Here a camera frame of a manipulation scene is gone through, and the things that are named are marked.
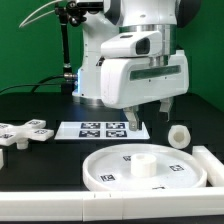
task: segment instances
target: white circular plate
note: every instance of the white circular plate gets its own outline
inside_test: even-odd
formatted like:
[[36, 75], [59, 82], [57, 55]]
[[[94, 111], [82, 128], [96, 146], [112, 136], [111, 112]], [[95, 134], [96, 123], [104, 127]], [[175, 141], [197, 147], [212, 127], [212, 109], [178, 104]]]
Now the white circular plate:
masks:
[[[131, 174], [131, 156], [151, 154], [157, 159], [156, 174]], [[191, 155], [159, 145], [125, 144], [98, 150], [83, 164], [83, 180], [91, 191], [137, 191], [204, 187], [207, 173]]]

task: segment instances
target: black cable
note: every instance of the black cable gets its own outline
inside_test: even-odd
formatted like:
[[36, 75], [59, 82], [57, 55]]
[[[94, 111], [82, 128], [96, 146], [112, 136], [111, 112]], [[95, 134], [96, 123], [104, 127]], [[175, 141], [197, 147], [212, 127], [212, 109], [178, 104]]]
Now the black cable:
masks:
[[14, 88], [21, 88], [21, 87], [30, 87], [30, 86], [57, 86], [61, 85], [61, 83], [49, 83], [49, 84], [24, 84], [24, 85], [16, 85], [16, 86], [10, 86], [5, 89], [0, 90], [0, 94], [9, 90], [9, 89], [14, 89]]
[[[41, 81], [38, 82], [38, 84], [42, 84], [42, 83], [45, 83], [47, 81], [50, 81], [50, 80], [53, 80], [53, 79], [59, 79], [59, 78], [64, 78], [63, 75], [56, 75], [56, 76], [50, 76], [48, 78], [45, 78], [45, 79], [42, 79]], [[32, 89], [31, 89], [31, 93], [34, 93], [37, 88], [39, 88], [40, 86], [36, 85], [34, 86]]]

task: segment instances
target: white mat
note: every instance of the white mat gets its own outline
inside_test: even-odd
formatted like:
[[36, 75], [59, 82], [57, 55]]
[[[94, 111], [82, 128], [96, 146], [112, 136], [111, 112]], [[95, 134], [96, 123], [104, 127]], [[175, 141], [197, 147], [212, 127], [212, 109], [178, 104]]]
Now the white mat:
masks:
[[128, 122], [62, 122], [55, 140], [149, 139], [144, 123], [138, 131], [128, 126]]

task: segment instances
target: black tabletop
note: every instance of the black tabletop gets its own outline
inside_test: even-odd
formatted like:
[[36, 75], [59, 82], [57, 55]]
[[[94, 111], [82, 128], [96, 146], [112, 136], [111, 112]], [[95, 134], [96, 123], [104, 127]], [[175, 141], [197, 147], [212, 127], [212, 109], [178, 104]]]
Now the black tabletop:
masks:
[[[140, 106], [139, 117], [149, 132], [149, 140], [30, 141], [29, 148], [16, 145], [1, 147], [4, 167], [0, 171], [0, 191], [80, 191], [87, 190], [82, 181], [82, 163], [92, 152], [117, 144], [146, 143], [170, 146], [168, 132], [172, 125], [185, 125], [192, 146], [204, 145], [224, 161], [224, 113], [197, 95], [177, 96], [169, 122], [158, 116], [158, 101]], [[59, 93], [15, 93], [0, 96], [0, 123], [22, 125], [32, 119], [47, 121], [55, 133], [61, 121], [126, 121], [122, 110], [80, 105], [72, 96]], [[138, 223], [222, 223], [224, 216], [182, 217], [138, 220]], [[136, 223], [136, 220], [120, 221]]]

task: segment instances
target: green wall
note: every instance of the green wall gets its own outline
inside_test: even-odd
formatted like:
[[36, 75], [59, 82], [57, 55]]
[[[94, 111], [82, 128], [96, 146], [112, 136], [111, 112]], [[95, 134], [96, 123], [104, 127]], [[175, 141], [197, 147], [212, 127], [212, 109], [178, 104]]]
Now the green wall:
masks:
[[[202, 1], [199, 14], [187, 27], [178, 30], [177, 39], [189, 60], [190, 91], [224, 111], [224, 1]], [[62, 73], [61, 34], [57, 17], [50, 15], [23, 29], [18, 28], [28, 14], [47, 2], [1, 0], [0, 90], [12, 85], [36, 83]], [[69, 32], [73, 68], [77, 69], [82, 57], [81, 27], [69, 28]], [[42, 91], [58, 89], [41, 88]]]

